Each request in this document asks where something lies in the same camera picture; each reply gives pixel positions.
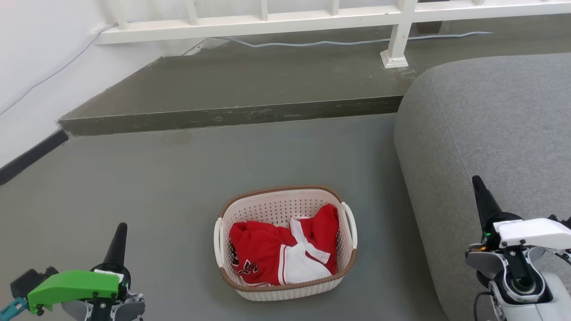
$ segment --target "black baseboard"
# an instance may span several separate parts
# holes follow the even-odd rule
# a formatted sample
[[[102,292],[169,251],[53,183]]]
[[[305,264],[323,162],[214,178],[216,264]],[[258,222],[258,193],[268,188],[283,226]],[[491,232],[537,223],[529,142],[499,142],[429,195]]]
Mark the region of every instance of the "black baseboard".
[[[0,169],[0,186],[6,184],[9,180],[16,177],[28,166],[35,163],[47,153],[53,151],[59,145],[65,143],[69,138],[63,130],[53,134],[45,141],[41,142],[22,156],[13,160],[8,165]]]

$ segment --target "teal connector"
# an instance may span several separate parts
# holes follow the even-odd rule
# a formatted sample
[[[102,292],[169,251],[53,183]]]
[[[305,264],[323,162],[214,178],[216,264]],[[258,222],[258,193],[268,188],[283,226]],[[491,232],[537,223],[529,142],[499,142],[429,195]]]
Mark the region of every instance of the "teal connector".
[[[10,321],[28,308],[28,302],[22,298],[17,298],[4,310],[0,311],[0,321]]]

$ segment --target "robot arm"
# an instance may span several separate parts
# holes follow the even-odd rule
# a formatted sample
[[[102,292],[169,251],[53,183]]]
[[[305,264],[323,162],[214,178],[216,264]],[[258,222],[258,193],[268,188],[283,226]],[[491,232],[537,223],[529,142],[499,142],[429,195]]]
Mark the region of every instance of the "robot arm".
[[[559,277],[543,275],[533,265],[546,250],[571,264],[565,253],[571,248],[567,222],[555,216],[523,220],[502,212],[479,176],[474,176],[472,183],[482,242],[469,247],[466,263],[489,288],[486,294],[492,296],[498,320],[571,320],[571,298]]]
[[[142,294],[132,294],[131,274],[125,268],[127,225],[117,227],[103,263],[91,271],[59,273],[49,267],[46,273],[29,270],[10,285],[16,299],[0,311],[0,321],[9,321],[28,309],[43,315],[61,303],[77,321],[132,321],[140,319],[145,304]]]

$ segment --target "brown basket rim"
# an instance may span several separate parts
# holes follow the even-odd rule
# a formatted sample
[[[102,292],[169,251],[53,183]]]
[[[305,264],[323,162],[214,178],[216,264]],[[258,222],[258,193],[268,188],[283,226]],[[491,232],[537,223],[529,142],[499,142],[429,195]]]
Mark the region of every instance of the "brown basket rim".
[[[228,203],[226,203],[226,205],[224,206],[224,208],[220,212],[220,217],[223,218],[224,214],[226,213],[226,211],[228,210],[230,205],[232,205],[234,202],[236,202],[239,199],[243,199],[243,198],[251,197],[251,196],[255,196],[255,195],[260,195],[260,194],[271,193],[271,192],[291,191],[291,190],[323,190],[323,191],[329,192],[333,196],[335,196],[335,198],[337,198],[339,203],[343,203],[343,199],[341,198],[341,196],[339,196],[339,194],[337,194],[336,192],[334,192],[330,188],[327,188],[324,186],[319,186],[319,185],[300,185],[300,186],[285,186],[285,187],[266,188],[263,190],[257,190],[257,191],[249,192],[249,193],[242,194],[242,195],[239,195],[237,197],[234,197]],[[270,287],[243,286],[241,284],[237,284],[236,282],[234,282],[228,276],[224,267],[219,267],[219,270],[220,270],[220,274],[222,275],[222,278],[224,279],[224,281],[226,281],[226,283],[228,283],[228,285],[230,285],[231,287],[233,287],[234,289],[236,289],[238,291],[241,291],[241,292],[273,292],[273,291],[294,290],[297,288],[310,287],[310,286],[315,286],[318,284],[323,284],[323,283],[338,280],[338,279],[344,277],[347,273],[349,273],[349,271],[351,271],[351,269],[353,268],[353,265],[355,264],[356,259],[357,259],[357,249],[354,248],[353,251],[351,252],[351,259],[349,260],[349,263],[339,273],[337,273],[335,275],[328,276],[326,278],[321,278],[321,279],[317,279],[317,280],[313,280],[313,281],[307,281],[307,282],[303,282],[303,283],[297,283],[297,284],[286,284],[283,286],[270,286]]]

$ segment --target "white cable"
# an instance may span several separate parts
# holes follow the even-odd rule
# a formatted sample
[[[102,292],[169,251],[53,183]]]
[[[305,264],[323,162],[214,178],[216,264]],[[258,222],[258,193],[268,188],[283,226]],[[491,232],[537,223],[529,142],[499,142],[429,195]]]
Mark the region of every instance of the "white cable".
[[[422,35],[419,37],[409,37],[408,40],[421,40],[421,39],[432,39],[432,38],[462,38],[467,37],[469,35],[476,35],[476,34],[491,34],[487,31],[473,31],[471,33],[465,34],[450,34],[450,35]],[[259,45],[253,45],[251,43],[241,41],[238,39],[230,38],[230,37],[216,37],[218,39],[233,41],[239,43],[241,45],[245,45],[252,48],[262,48],[262,47],[270,47],[270,46],[283,46],[283,47],[310,47],[310,46],[317,46],[317,45],[337,45],[337,46],[354,46],[354,45],[363,45],[366,43],[377,43],[377,42],[388,42],[390,39],[377,39],[377,40],[367,40],[367,41],[357,41],[357,42],[336,42],[336,41],[318,41],[312,43],[281,43],[281,42],[271,42],[271,43],[261,43]]]
[[[43,82],[45,82],[46,80],[50,79],[51,77],[57,75],[60,71],[62,71],[63,69],[65,69],[65,67],[69,66],[72,62],[74,62],[79,56],[81,56],[81,54],[83,54],[87,48],[89,48],[89,46],[91,46],[91,44],[95,41],[95,39],[97,38],[97,36],[99,36],[102,32],[104,32],[105,30],[111,29],[113,27],[115,27],[117,24],[114,25],[108,25],[105,26],[103,28],[98,29],[92,37],[89,37],[85,40],[84,44],[82,46],[80,46],[75,55],[72,55],[72,58],[67,61],[64,60],[64,63],[61,64],[61,66],[59,68],[54,68],[52,70],[50,70],[50,72],[46,73],[46,75],[44,75],[43,77],[40,77],[32,86],[23,89],[18,95],[14,96],[12,99],[10,99],[9,101],[7,101],[2,108],[0,108],[0,116],[2,114],[4,114],[5,112],[7,112],[10,108],[14,107],[14,105],[16,105],[19,101],[22,100],[22,98],[24,98],[29,92],[32,91],[32,89],[38,87],[39,85],[41,85]]]
[[[73,57],[63,63],[61,65],[61,67],[57,68],[56,71],[54,72],[53,70],[50,71],[49,73],[47,73],[48,76],[44,76],[41,77],[40,80],[36,81],[32,86],[22,90],[20,92],[20,94],[16,95],[14,98],[12,98],[11,100],[9,100],[8,102],[6,102],[2,108],[0,108],[0,116],[2,114],[4,114],[5,112],[7,112],[10,108],[14,107],[14,105],[16,105],[19,101],[22,100],[22,98],[24,98],[32,89],[36,88],[37,86],[41,85],[43,82],[47,81],[48,79],[50,79],[51,77],[57,75],[60,71],[62,71],[63,69],[65,69],[67,66],[69,66],[72,62],[74,62],[77,58],[79,58],[79,56],[81,56],[86,50],[87,48],[89,48],[89,46],[91,46],[91,44],[95,41],[95,39],[97,38],[97,36],[99,36],[102,32],[104,32],[105,30],[111,29],[113,27],[115,27],[117,24],[113,24],[113,25],[108,25],[105,26],[99,30],[97,30],[96,32],[93,33],[93,36],[88,38],[84,45],[79,47],[79,49],[77,50],[77,53],[75,55],[73,55]],[[486,31],[474,31],[471,33],[465,33],[465,34],[459,34],[459,35],[423,35],[423,36],[419,36],[419,37],[409,37],[409,40],[420,40],[420,39],[432,39],[432,38],[462,38],[462,37],[467,37],[469,35],[476,35],[476,34],[491,34],[489,32]],[[329,45],[338,45],[338,46],[354,46],[354,45],[363,45],[366,43],[377,43],[377,42],[387,42],[390,41],[390,39],[378,39],[378,40],[367,40],[367,41],[357,41],[357,42],[336,42],[336,41],[318,41],[318,42],[312,42],[312,43],[281,43],[281,42],[271,42],[271,43],[261,43],[259,45],[253,45],[251,43],[247,43],[245,41],[241,41],[241,40],[237,40],[237,39],[233,39],[230,37],[216,37],[218,39],[223,39],[223,40],[228,40],[228,41],[233,41],[233,42],[237,42],[241,45],[245,45],[248,47],[252,47],[252,48],[261,48],[261,47],[270,47],[270,46],[284,46],[284,47],[310,47],[310,46],[317,46],[317,45],[324,45],[324,44],[329,44]]]

